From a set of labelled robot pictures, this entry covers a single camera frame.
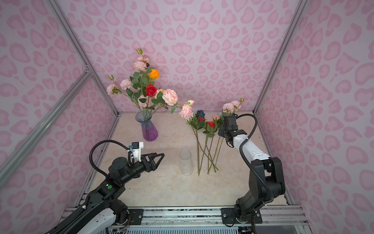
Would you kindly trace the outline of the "orange rose stem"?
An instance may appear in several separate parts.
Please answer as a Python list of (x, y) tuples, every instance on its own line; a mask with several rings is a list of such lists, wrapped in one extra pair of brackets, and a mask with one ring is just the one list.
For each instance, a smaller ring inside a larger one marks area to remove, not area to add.
[(139, 98), (141, 95), (146, 96), (147, 85), (149, 84), (154, 85), (155, 80), (158, 78), (159, 78), (159, 71), (156, 69), (149, 68), (145, 72), (143, 71), (135, 72), (133, 76), (130, 77), (133, 83), (132, 90), (136, 92), (135, 96), (137, 98)]

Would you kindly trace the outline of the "pink peony branch with bud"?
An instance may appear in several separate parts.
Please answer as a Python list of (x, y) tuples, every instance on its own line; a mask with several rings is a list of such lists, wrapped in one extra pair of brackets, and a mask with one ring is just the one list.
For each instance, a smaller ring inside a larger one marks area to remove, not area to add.
[(140, 109), (138, 98), (135, 96), (136, 92), (132, 90), (133, 83), (131, 79), (124, 79), (121, 82), (116, 81), (114, 76), (108, 76), (107, 79), (112, 82), (112, 84), (110, 84), (106, 88), (106, 92), (109, 96), (126, 96), (135, 104), (138, 109)]

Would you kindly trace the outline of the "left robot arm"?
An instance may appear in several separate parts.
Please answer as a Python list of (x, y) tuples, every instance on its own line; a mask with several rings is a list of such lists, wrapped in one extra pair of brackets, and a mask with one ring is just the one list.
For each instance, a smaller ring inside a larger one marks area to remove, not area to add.
[(155, 171), (165, 154), (150, 153), (141, 156), (141, 161), (130, 165), (125, 157), (116, 158), (109, 167), (109, 173), (100, 185), (90, 191), (84, 203), (60, 224), (49, 230), (48, 234), (77, 234), (89, 221), (105, 209), (115, 216), (114, 223), (130, 224), (128, 207), (119, 200), (125, 191), (125, 184), (139, 178), (143, 172)]

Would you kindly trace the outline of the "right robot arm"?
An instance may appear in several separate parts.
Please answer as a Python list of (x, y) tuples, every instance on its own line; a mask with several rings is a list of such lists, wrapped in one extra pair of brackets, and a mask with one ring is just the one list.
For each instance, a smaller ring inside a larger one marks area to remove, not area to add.
[[(237, 126), (237, 119), (245, 116), (252, 117), (255, 121), (249, 134)], [(219, 130), (219, 136), (225, 138), (228, 146), (239, 150), (250, 169), (249, 191), (237, 199), (234, 207), (221, 209), (222, 223), (228, 227), (234, 224), (261, 224), (263, 220), (260, 209), (285, 194), (281, 160), (264, 153), (251, 140), (257, 125), (258, 120), (253, 114), (234, 114), (223, 117), (223, 126)]]

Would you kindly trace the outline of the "large red rose stem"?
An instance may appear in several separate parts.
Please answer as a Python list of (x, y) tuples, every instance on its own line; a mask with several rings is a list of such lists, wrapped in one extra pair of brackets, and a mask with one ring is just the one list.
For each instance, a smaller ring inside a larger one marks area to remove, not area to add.
[(146, 110), (154, 111), (156, 105), (159, 103), (158, 99), (155, 97), (157, 93), (157, 88), (153, 84), (149, 84), (146, 87)]

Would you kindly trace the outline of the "clear glass cylinder vase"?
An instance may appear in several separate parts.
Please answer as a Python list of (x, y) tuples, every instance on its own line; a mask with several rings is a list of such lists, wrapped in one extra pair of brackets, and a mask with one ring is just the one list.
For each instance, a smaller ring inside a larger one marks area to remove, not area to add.
[(181, 174), (189, 176), (193, 173), (193, 160), (192, 154), (187, 149), (182, 149), (179, 153), (179, 167)]

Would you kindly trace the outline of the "purple glass vase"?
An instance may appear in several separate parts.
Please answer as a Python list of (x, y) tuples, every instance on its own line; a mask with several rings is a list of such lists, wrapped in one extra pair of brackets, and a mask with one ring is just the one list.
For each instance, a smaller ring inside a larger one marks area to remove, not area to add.
[(142, 135), (145, 141), (155, 141), (158, 138), (158, 130), (152, 122), (152, 114), (149, 111), (140, 111), (135, 119), (141, 124)]

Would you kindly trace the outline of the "small mixed roses spray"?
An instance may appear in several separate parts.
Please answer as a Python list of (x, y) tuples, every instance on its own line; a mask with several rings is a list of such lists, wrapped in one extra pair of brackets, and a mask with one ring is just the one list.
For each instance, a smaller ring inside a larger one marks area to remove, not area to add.
[(244, 103), (244, 98), (240, 98), (239, 100), (233, 100), (231, 102), (225, 103), (222, 106), (222, 112), (219, 115), (213, 115), (213, 120), (221, 119), (225, 116), (231, 116), (237, 113), (240, 110), (242, 104)]

